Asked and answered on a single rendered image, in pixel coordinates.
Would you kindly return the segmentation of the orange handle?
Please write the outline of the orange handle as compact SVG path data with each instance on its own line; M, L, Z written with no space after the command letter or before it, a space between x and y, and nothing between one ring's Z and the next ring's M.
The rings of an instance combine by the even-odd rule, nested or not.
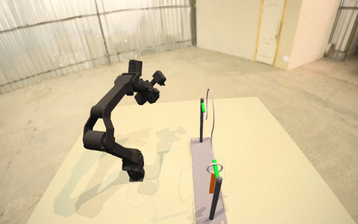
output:
M212 174L212 177L210 178L210 189L209 189L210 194L213 194L214 186L215 186L215 182L216 182L214 171L209 170L209 168L211 166L213 166L213 165L218 165L218 166L220 165L221 166L221 169L219 170L219 172L221 172L223 170L223 165L220 164L220 163L211 163L206 167L207 172Z

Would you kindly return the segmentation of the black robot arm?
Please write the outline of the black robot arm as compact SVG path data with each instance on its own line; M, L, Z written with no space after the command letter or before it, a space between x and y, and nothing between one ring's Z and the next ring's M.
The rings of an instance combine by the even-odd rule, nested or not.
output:
M125 148L115 142L114 127L111 120L111 112L121 99L134 96L143 91L144 84L140 80L142 76L142 61L129 60L128 72L122 73L114 81L114 87L91 108L90 117L83 129L83 147L88 150L106 152L122 159L122 170L127 171L129 182L143 182L145 177L144 157L141 150ZM150 103L155 103L160 91L149 87L141 96ZM93 131L96 121L102 118L106 131Z

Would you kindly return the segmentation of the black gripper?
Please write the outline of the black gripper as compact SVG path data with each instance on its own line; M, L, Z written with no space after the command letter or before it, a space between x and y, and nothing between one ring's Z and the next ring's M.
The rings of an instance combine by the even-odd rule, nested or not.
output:
M148 80L144 81L142 78L140 78L140 80L143 82L144 87L143 87L143 91L141 91L140 93L137 93L134 98L136 100L136 102L139 105L144 105L147 100L145 99L145 97L141 96L143 93L148 91L149 87L153 87L156 83L159 84L160 86L163 85L165 86L164 82L166 81L166 78L164 77L164 75L162 74L162 72L160 70L157 70L154 74L153 74L153 80L151 82L149 82Z

